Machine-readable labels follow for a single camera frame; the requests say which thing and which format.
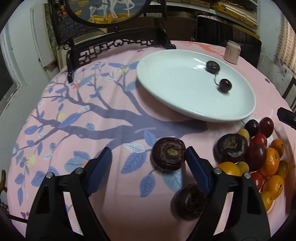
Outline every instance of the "floral tablecloth pattern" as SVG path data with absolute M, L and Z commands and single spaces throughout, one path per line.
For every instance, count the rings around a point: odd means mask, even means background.
M 177 49 L 208 54 L 223 61 L 223 47 L 173 43 Z M 196 221 L 176 220 L 170 211 L 170 201 L 182 186 L 194 181 L 192 174 L 188 166 L 172 174 L 156 171 L 150 162 L 151 149 L 159 138 L 180 138 L 216 166 L 212 152 L 215 142 L 244 124 L 207 123 L 161 104 L 141 86 L 136 67 L 143 57 L 162 48 L 121 48 L 78 69 L 71 84 L 67 82 L 66 70 L 48 84 L 12 152 L 8 175 L 10 213 L 28 218 L 47 172 L 68 174 L 84 167 L 108 146 L 112 150 L 112 163 L 103 170 L 103 181 L 89 199 L 111 240 L 186 240 Z M 284 157 L 289 160 L 290 173 L 284 192 L 268 212 L 273 234 L 287 217 L 295 189 L 296 132 L 277 119 L 277 109 L 289 106 L 274 85 L 242 58 L 237 65 L 229 65 L 247 79 L 255 92 L 256 109 L 249 119 L 270 116 L 276 132 L 268 141 L 279 136 L 286 143 Z M 65 200 L 73 230 L 82 233 L 69 194 L 65 194 Z M 230 205 L 228 194 L 216 233 L 224 229 Z M 26 225 L 14 224 L 25 235 Z

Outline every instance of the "red tomato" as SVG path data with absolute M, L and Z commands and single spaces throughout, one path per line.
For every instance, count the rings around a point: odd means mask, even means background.
M 263 144 L 263 145 L 267 146 L 266 136 L 264 134 L 255 135 L 251 144 Z
M 265 178 L 262 176 L 261 172 L 253 172 L 251 177 L 253 178 L 258 190 L 260 190 L 265 181 Z

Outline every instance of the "beverage can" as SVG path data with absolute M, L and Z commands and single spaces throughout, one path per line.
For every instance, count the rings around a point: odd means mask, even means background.
M 228 41 L 226 44 L 224 59 L 232 64 L 237 64 L 240 52 L 241 47 L 239 44 L 233 41 Z

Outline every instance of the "orange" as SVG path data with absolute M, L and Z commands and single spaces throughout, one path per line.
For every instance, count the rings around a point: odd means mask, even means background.
M 273 176 L 279 168 L 280 157 L 279 153 L 273 148 L 266 149 L 266 159 L 263 167 L 260 169 L 264 177 Z
M 279 175 L 274 175 L 264 183 L 263 191 L 270 192 L 274 199 L 276 199 L 282 192 L 284 180 Z
M 287 176 L 287 174 L 288 174 L 288 171 L 289 171 L 289 164 L 288 164 L 288 162 L 286 160 L 281 160 L 279 162 L 279 168 L 276 171 L 276 175 L 279 175 L 283 179 L 285 179 L 286 176 Z
M 262 198 L 265 211 L 268 211 L 274 201 L 272 194 L 270 192 L 261 192 L 260 196 Z
M 274 139 L 269 147 L 277 150 L 279 157 L 283 156 L 285 148 L 283 142 L 280 139 Z
M 220 168 L 223 172 L 225 172 L 228 175 L 239 177 L 242 175 L 241 170 L 238 168 L 238 166 L 230 161 L 222 162 L 217 166 L 217 168 Z

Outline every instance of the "wooden chair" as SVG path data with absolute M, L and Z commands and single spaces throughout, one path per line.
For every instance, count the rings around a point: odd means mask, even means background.
M 294 77 L 291 79 L 291 82 L 289 83 L 288 88 L 286 89 L 285 93 L 284 93 L 283 96 L 282 96 L 284 99 L 287 98 L 287 96 L 288 96 L 289 92 L 291 91 L 293 85 L 296 86 L 296 79 L 295 79 Z M 296 102 L 296 96 L 295 96 L 294 101 L 292 102 L 292 104 L 291 104 L 291 106 L 290 106 L 291 109 L 292 109 L 292 107 L 294 106 L 295 102 Z M 296 105 L 293 107 L 292 111 L 293 111 L 293 112 L 296 111 Z

